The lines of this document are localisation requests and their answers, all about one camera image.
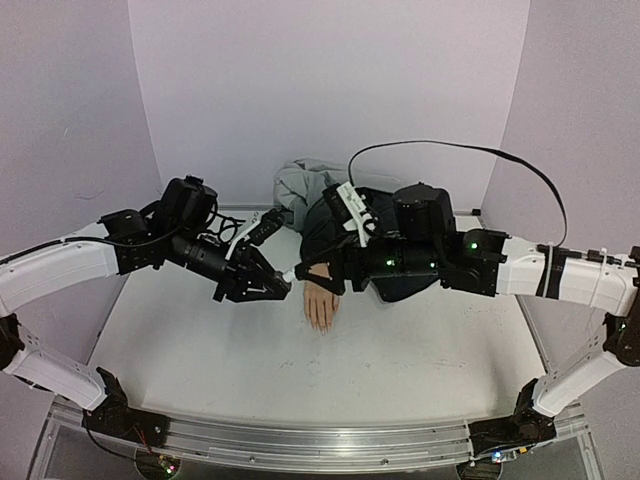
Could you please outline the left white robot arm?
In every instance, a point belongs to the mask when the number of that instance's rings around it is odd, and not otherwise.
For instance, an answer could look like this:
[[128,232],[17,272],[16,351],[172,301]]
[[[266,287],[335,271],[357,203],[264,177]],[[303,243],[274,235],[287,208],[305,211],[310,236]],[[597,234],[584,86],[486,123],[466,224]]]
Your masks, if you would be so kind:
[[218,195],[193,176],[175,178],[162,197],[125,209],[65,238],[1,260],[1,370],[62,396],[94,414],[116,437],[131,433],[135,416],[118,379],[83,367],[43,345],[17,318],[19,308],[67,287],[124,276],[170,262],[216,283],[214,300],[283,300],[291,285],[259,251],[283,217],[271,209],[224,242],[213,237]]

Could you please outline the white nail polish cap brush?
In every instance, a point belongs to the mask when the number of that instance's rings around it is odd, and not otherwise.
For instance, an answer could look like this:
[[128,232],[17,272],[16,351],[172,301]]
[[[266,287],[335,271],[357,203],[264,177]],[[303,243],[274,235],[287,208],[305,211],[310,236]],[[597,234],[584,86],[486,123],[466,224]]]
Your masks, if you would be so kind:
[[296,279],[296,275],[295,275],[295,271],[294,270],[288,270],[286,272],[283,273],[282,278],[285,282],[292,282]]

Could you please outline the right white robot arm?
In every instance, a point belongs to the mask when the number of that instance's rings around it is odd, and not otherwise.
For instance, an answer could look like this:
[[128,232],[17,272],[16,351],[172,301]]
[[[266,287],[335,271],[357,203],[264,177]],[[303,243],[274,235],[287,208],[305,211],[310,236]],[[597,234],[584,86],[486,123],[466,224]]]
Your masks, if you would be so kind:
[[605,311],[605,337],[592,337],[558,369],[534,381],[525,406],[545,417],[624,368],[639,364],[639,250],[611,255],[536,244],[505,232],[456,227],[449,194],[418,183],[392,196],[397,230],[378,229],[350,183],[324,198],[340,226],[323,252],[287,280],[314,282],[341,295],[373,279],[434,275],[441,286],[477,295],[532,296]]

